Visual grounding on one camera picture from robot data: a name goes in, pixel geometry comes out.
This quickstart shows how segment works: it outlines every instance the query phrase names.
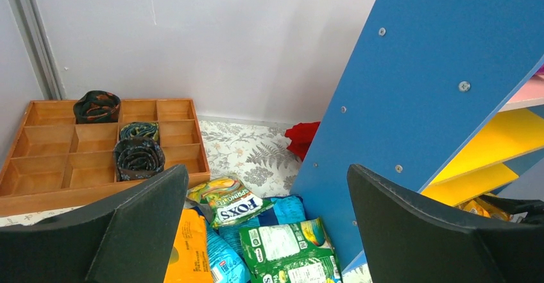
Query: blue snack bag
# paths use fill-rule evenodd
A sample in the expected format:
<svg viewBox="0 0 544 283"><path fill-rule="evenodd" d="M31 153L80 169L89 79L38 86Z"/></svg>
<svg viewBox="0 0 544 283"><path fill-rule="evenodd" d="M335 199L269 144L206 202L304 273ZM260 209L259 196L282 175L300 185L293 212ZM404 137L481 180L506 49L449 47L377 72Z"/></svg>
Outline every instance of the blue snack bag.
<svg viewBox="0 0 544 283"><path fill-rule="evenodd" d="M302 199L296 195L279 198L264 198L274 203L271 209L261 212L258 216L238 225L219 227L219 235L236 251L244 256L240 241L240 228L270 227L273 225L291 224L306 221Z"/></svg>
<svg viewBox="0 0 544 283"><path fill-rule="evenodd" d="M250 271L240 255L206 222L210 271L214 283L247 283Z"/></svg>

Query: gray wall trim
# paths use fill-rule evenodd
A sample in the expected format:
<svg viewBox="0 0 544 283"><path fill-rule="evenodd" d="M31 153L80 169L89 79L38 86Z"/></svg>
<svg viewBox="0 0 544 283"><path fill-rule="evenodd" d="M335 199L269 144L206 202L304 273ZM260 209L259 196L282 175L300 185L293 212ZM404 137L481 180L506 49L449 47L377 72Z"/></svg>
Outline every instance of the gray wall trim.
<svg viewBox="0 0 544 283"><path fill-rule="evenodd" d="M40 89L46 99L63 99L35 0L9 0Z"/></svg>

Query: fern pattern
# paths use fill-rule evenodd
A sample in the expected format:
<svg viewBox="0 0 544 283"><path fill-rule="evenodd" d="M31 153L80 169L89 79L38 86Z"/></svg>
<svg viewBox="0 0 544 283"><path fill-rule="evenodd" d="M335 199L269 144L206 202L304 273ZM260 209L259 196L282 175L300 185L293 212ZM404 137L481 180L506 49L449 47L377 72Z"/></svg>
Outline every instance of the fern pattern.
<svg viewBox="0 0 544 283"><path fill-rule="evenodd" d="M246 159L248 163L258 164L264 167L273 166L276 169L280 169L283 166L285 169L289 164L295 160L293 153L291 153L285 146L279 143L272 142L272 145L260 142L252 149L252 153Z"/></svg>
<svg viewBox="0 0 544 283"><path fill-rule="evenodd" d="M244 180L255 185L264 185L269 177L274 176L274 173L264 167L254 167L245 172Z"/></svg>
<svg viewBox="0 0 544 283"><path fill-rule="evenodd" d="M284 189L285 190L291 190L291 187L294 184L294 179L296 178L296 175L289 175L285 178L284 182Z"/></svg>

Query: yellow package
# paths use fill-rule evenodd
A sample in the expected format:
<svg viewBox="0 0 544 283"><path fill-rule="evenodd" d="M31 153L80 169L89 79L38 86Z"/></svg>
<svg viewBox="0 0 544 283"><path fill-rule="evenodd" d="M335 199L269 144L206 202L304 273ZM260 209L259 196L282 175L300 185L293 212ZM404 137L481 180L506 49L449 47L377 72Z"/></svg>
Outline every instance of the yellow package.
<svg viewBox="0 0 544 283"><path fill-rule="evenodd" d="M214 283L208 261L206 223L195 210L184 209L164 283Z"/></svg>
<svg viewBox="0 0 544 283"><path fill-rule="evenodd" d="M482 207L480 204L478 204L475 200L469 201L464 207L464 211L471 212L473 214L479 214L480 216L491 218L489 213Z"/></svg>
<svg viewBox="0 0 544 283"><path fill-rule="evenodd" d="M476 198L475 199L476 202L480 205L482 205L482 207L484 207L484 209L489 213L489 215L491 216L491 218L495 218L495 219L499 219L499 220L502 220L502 221L510 221L511 219L511 215L506 213L504 210L492 205L492 204L489 204L488 202L482 200L481 198Z"/></svg>

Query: pink shelf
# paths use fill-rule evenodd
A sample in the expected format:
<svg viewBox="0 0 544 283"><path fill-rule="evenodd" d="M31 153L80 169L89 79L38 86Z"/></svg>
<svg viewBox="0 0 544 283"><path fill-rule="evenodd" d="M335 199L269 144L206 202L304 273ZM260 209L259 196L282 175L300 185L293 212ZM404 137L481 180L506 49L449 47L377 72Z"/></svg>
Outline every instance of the pink shelf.
<svg viewBox="0 0 544 283"><path fill-rule="evenodd" d="M544 105L544 74L533 76L499 112Z"/></svg>

